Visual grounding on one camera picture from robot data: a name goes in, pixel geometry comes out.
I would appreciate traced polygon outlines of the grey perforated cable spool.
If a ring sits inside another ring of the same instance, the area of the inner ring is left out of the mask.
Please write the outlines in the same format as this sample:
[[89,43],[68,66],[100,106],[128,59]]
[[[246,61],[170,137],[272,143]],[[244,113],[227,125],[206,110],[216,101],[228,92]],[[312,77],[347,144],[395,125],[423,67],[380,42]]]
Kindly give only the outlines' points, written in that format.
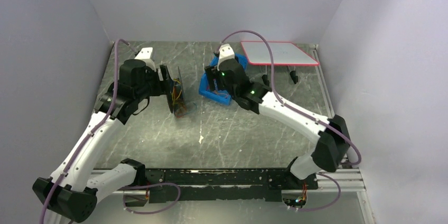
[[186,114],[187,108],[180,67],[178,67],[178,77],[172,78],[172,90],[169,90],[167,102],[171,113],[176,118],[181,118]]

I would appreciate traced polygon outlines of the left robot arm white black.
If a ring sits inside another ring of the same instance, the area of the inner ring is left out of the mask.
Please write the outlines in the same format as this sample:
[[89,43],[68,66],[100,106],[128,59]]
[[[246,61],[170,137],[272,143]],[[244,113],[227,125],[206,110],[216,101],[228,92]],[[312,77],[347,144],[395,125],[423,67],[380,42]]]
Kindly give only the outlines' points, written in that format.
[[164,64],[156,66],[151,59],[128,59],[114,69],[114,80],[95,104],[75,147],[48,178],[38,178],[32,186],[43,205],[40,223],[81,223],[113,192],[148,185],[145,165],[129,158],[90,178],[107,142],[131,116],[138,114],[140,103],[171,95],[173,81]]

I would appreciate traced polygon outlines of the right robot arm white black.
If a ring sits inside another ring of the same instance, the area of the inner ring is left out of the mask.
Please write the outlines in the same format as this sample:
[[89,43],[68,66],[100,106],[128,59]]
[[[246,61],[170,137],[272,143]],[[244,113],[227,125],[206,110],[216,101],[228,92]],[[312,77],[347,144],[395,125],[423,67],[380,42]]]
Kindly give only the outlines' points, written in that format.
[[320,170],[335,172],[350,147],[346,121],[313,113],[288,101],[267,85],[251,81],[237,59],[205,67],[211,90],[225,90],[242,109],[281,122],[304,135],[314,148],[288,166],[299,180]]

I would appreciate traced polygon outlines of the black board foot left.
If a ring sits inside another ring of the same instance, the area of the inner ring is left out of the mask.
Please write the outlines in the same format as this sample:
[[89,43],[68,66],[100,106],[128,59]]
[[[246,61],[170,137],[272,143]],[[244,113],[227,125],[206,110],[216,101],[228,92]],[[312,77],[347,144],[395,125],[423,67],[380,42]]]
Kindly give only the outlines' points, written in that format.
[[266,75],[266,74],[262,75],[262,81],[266,86],[268,86],[268,87],[270,86],[270,81],[269,81],[268,75]]

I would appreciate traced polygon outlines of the black board foot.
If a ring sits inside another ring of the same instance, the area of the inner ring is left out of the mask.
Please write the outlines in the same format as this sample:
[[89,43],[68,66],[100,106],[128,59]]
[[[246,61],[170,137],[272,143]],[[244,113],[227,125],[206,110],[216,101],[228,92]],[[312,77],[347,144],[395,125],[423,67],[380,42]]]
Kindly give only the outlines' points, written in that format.
[[289,74],[290,74],[290,78],[293,81],[293,83],[297,84],[298,83],[298,76],[297,76],[296,71],[292,70],[292,71],[289,72]]
[[266,75],[266,74],[262,75],[262,81],[266,86],[268,86],[268,87],[270,86],[270,81],[269,81],[268,75]]

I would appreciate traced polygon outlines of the white board red rim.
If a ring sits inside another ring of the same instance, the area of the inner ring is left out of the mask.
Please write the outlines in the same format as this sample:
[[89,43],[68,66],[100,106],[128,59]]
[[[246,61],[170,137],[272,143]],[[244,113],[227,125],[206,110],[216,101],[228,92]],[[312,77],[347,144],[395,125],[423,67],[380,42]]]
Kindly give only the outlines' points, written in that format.
[[[314,58],[291,42],[268,42],[275,66],[318,66]],[[263,41],[242,41],[242,49],[250,64],[271,65],[270,55]]]

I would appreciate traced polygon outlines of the black board foot right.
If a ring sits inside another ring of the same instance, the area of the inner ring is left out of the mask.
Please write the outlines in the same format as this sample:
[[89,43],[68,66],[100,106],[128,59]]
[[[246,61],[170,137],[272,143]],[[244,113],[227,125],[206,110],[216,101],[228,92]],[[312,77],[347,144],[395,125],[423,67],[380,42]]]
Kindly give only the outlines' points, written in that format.
[[297,84],[298,83],[298,76],[297,76],[296,71],[292,70],[292,71],[289,72],[289,74],[290,74],[290,78],[293,81],[293,83]]

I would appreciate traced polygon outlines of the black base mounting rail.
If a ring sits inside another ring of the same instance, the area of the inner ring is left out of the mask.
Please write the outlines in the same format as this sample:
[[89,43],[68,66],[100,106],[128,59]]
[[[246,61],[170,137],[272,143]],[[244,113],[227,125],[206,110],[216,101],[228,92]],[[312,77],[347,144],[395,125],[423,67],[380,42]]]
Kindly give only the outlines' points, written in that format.
[[146,169],[145,191],[151,203],[174,201],[252,200],[281,202],[282,192],[318,189],[316,175],[297,179],[285,168]]

